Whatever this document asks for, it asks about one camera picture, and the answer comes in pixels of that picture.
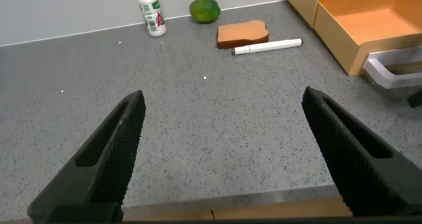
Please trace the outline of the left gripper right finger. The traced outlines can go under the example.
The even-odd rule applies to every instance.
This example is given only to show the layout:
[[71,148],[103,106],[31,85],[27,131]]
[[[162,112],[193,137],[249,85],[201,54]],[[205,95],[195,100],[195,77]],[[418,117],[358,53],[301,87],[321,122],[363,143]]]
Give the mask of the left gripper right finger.
[[306,87],[301,105],[352,214],[421,215],[421,169],[416,164],[324,92]]

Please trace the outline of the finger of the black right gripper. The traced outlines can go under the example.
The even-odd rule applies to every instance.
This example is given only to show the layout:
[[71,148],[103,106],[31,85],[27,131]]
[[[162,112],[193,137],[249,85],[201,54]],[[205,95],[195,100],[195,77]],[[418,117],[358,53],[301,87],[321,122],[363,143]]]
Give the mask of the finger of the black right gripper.
[[422,105],[422,90],[414,93],[413,95],[409,96],[407,102],[411,108],[416,108]]

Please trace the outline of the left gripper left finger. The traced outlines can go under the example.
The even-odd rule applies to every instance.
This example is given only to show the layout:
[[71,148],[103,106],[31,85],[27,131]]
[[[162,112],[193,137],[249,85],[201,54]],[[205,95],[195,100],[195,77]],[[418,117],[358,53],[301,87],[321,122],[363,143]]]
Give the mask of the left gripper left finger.
[[125,96],[28,207],[33,223],[120,223],[146,106]]

